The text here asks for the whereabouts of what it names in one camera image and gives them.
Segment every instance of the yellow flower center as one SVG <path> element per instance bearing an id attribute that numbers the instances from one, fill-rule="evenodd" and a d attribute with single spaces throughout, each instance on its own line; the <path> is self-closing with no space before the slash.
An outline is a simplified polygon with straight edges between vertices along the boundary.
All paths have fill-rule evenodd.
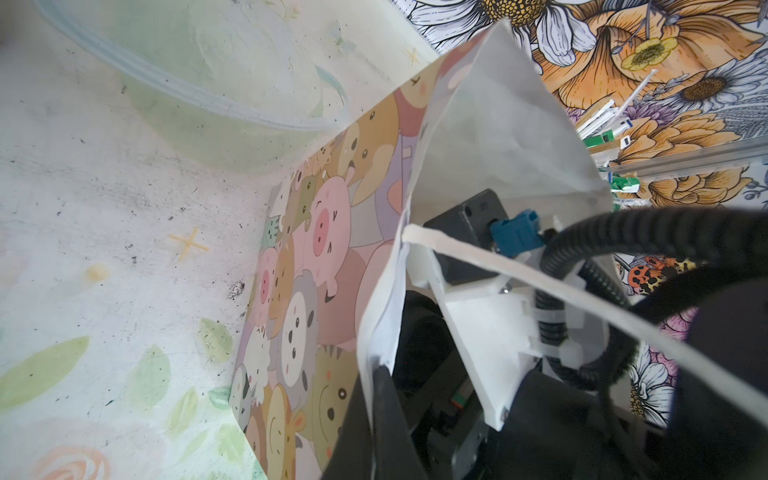
<path id="1" fill-rule="evenodd" d="M 547 0 L 482 0 L 485 13 L 494 22 L 509 17 L 513 27 L 525 26 L 541 16 Z"/>
<path id="2" fill-rule="evenodd" d="M 659 45 L 651 45 L 650 47 L 646 48 L 643 51 L 639 51 L 633 58 L 632 58 L 632 64 L 633 65 L 647 65 L 651 63 L 653 60 L 656 59 L 656 57 L 660 57 L 664 54 L 664 46 L 662 44 Z"/>
<path id="3" fill-rule="evenodd" d="M 720 93 L 728 85 L 724 78 L 710 77 L 684 88 L 680 96 L 687 101 L 702 101 Z"/>

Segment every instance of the orange flower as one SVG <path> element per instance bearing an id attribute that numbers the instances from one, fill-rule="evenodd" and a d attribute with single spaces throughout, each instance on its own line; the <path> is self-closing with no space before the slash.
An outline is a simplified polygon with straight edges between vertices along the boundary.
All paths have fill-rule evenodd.
<path id="1" fill-rule="evenodd" d="M 705 71 L 734 58 L 741 60 L 760 47 L 759 43 L 753 42 L 762 35 L 739 25 L 757 20 L 759 2 L 659 0 L 654 5 L 661 12 L 656 9 L 651 12 L 647 36 L 645 4 L 605 12 L 605 0 L 569 5 L 574 17 L 586 22 L 597 36 L 597 46 L 590 51 L 577 51 L 576 62 L 568 67 L 560 68 L 549 63 L 539 51 L 534 52 L 534 60 L 544 69 L 542 80 L 549 91 L 557 92 L 568 107 L 589 108 L 606 95 L 621 103 L 652 68 L 659 72 L 647 86 L 647 91 L 657 83 L 666 83 L 682 74 L 690 75 L 677 87 L 676 90 L 680 90 L 700 80 Z M 664 52 L 649 51 L 647 55 L 659 54 L 653 57 L 658 63 L 644 65 L 645 62 L 633 64 L 630 61 L 622 66 L 644 42 L 654 39 L 654 44 L 664 45 Z"/>
<path id="2" fill-rule="evenodd" d="M 741 192 L 752 181 L 741 174 L 746 168 L 734 168 L 705 175 L 669 178 L 655 182 L 641 182 L 636 194 L 618 194 L 622 198 L 643 198 L 654 207 L 680 205 L 717 207 Z"/>
<path id="3" fill-rule="evenodd" d="M 633 164 L 653 157 L 682 154 L 705 147 L 727 144 L 740 139 L 732 131 L 723 131 L 725 121 L 715 114 L 692 110 L 677 116 L 671 123 L 659 127 L 650 118 L 636 118 L 627 131 L 632 143 L 619 153 L 616 164 Z"/>
<path id="4" fill-rule="evenodd" d="M 97 449 L 57 447 L 38 463 L 36 480 L 108 480 L 109 462 Z"/>

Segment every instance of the cartoon animal face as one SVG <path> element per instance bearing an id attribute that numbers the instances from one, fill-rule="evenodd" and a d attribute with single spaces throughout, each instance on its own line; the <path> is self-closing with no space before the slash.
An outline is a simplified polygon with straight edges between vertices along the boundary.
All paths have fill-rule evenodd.
<path id="1" fill-rule="evenodd" d="M 274 247 L 280 234 L 280 217 L 270 217 L 264 224 L 264 234 L 261 236 L 261 248 Z"/>
<path id="2" fill-rule="evenodd" d="M 268 310 L 270 321 L 267 324 L 266 334 L 273 338 L 283 327 L 288 303 L 293 292 L 293 239 L 288 240 L 277 254 L 277 264 L 275 265 L 274 281 L 272 285 L 272 294 L 270 295 L 270 306 Z"/>
<path id="3" fill-rule="evenodd" d="M 347 182 L 360 180 L 352 205 L 370 197 L 382 183 L 397 144 L 399 121 L 395 97 L 389 95 L 347 128 L 339 152 L 339 175 L 354 172 Z"/>
<path id="4" fill-rule="evenodd" d="M 248 420 L 248 428 L 245 431 L 245 438 L 248 441 L 248 446 L 256 454 L 256 458 L 259 459 L 261 468 L 266 471 L 268 467 L 266 460 L 266 428 L 264 426 L 264 416 L 266 413 L 262 407 L 263 405 L 254 405 L 250 408 L 250 419 Z"/>
<path id="5" fill-rule="evenodd" d="M 282 333 L 272 342 L 270 357 L 277 382 L 284 385 L 291 408 L 301 408 L 312 391 L 317 351 L 317 292 L 312 274 L 304 270 L 293 281 Z"/>
<path id="6" fill-rule="evenodd" d="M 350 248 L 339 270 L 336 295 L 326 302 L 329 298 L 327 284 L 317 287 L 317 311 L 323 319 L 317 333 L 320 345 L 341 345 L 355 339 L 355 302 L 365 271 L 365 260 Z"/>
<path id="7" fill-rule="evenodd" d="M 270 217 L 282 217 L 286 214 L 288 206 L 288 193 L 291 185 L 291 179 L 287 178 L 273 192 L 272 207 L 270 208 Z"/>
<path id="8" fill-rule="evenodd" d="M 315 284 L 328 284 L 329 296 L 336 295 L 336 274 L 349 249 L 351 216 L 344 179 L 330 178 L 312 202 L 310 237 L 304 242 L 304 268 L 312 272 Z"/>
<path id="9" fill-rule="evenodd" d="M 230 390 L 230 407 L 232 413 L 237 419 L 237 424 L 245 429 L 248 426 L 250 418 L 250 404 L 248 402 L 248 378 L 245 367 L 239 366 L 235 370 L 235 376 L 232 379 L 232 389 Z"/>
<path id="10" fill-rule="evenodd" d="M 296 178 L 302 178 L 299 188 L 291 190 L 288 198 L 288 206 L 286 207 L 286 219 L 283 225 L 284 235 L 290 235 L 296 232 L 296 229 L 304 223 L 304 221 L 310 218 L 310 208 L 312 206 L 312 200 L 315 197 L 315 192 L 319 188 L 321 183 L 316 177 L 304 177 L 299 171 L 296 174 Z"/>
<path id="11" fill-rule="evenodd" d="M 357 357 L 354 352 L 334 346 L 323 346 L 317 350 L 310 421 L 315 456 L 322 470 L 328 466 L 339 439 L 357 375 Z"/>
<path id="12" fill-rule="evenodd" d="M 268 320 L 272 287 L 275 281 L 277 250 L 267 248 L 259 255 L 256 272 L 256 292 L 251 300 L 248 320 L 255 326 L 264 326 Z"/>
<path id="13" fill-rule="evenodd" d="M 432 98 L 432 92 L 435 90 L 437 74 L 440 71 L 445 57 L 429 64 L 427 68 L 420 71 L 415 77 L 412 77 L 406 83 L 400 85 L 402 96 L 415 108 L 426 108 L 429 99 Z"/>
<path id="14" fill-rule="evenodd" d="M 250 404 L 264 401 L 264 387 L 269 382 L 266 369 L 270 365 L 270 339 L 266 336 L 266 327 L 255 328 L 250 333 L 245 347 L 243 366 L 248 378 L 248 398 Z"/>
<path id="15" fill-rule="evenodd" d="M 306 415 L 299 412 L 293 416 L 282 385 L 277 385 L 274 390 L 266 389 L 262 411 L 266 413 L 266 477 L 269 480 L 295 480 L 296 432 L 304 430 Z"/>
<path id="16" fill-rule="evenodd" d="M 320 147 L 320 149 L 315 152 L 312 157 L 304 162 L 303 170 L 305 177 L 319 177 L 321 175 L 323 169 L 331 163 L 334 145 L 336 145 L 336 139 L 331 140 L 327 144 Z"/>

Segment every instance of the green leaf pattern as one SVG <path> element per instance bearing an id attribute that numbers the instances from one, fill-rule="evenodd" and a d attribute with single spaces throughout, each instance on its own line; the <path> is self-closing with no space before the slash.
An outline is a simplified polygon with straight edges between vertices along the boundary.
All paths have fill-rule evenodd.
<path id="1" fill-rule="evenodd" d="M 226 362 L 232 353 L 232 336 L 219 322 L 204 318 L 200 321 L 200 339 L 205 352 L 213 363 Z"/>
<path id="2" fill-rule="evenodd" d="M 47 392 L 67 376 L 88 348 L 79 336 L 37 352 L 0 378 L 0 411 L 22 405 Z"/>
<path id="3" fill-rule="evenodd" d="M 231 389 L 232 385 L 225 385 L 208 390 L 208 400 L 210 401 L 210 404 L 219 410 L 227 410 L 230 408 Z"/>
<path id="4" fill-rule="evenodd" d="M 170 385 L 170 362 L 165 352 L 153 345 L 128 376 L 127 397 L 138 408 L 151 408 L 160 403 Z"/>
<path id="5" fill-rule="evenodd" d="M 170 413 L 168 432 L 171 435 L 182 433 L 192 422 L 195 412 L 197 412 L 197 392 L 193 387 L 181 397 L 173 412 Z"/>
<path id="6" fill-rule="evenodd" d="M 218 452 L 230 462 L 239 462 L 243 458 L 245 435 L 237 425 L 222 425 L 217 434 Z"/>

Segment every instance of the cartoon animal sticker sheet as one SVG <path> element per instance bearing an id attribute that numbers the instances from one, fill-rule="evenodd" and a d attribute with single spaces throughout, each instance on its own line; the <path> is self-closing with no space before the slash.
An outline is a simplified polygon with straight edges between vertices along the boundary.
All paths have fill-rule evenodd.
<path id="1" fill-rule="evenodd" d="M 481 38 L 409 79 L 273 189 L 230 393 L 269 480 L 313 480 L 328 465 L 422 122 L 432 101 L 439 116 Z"/>

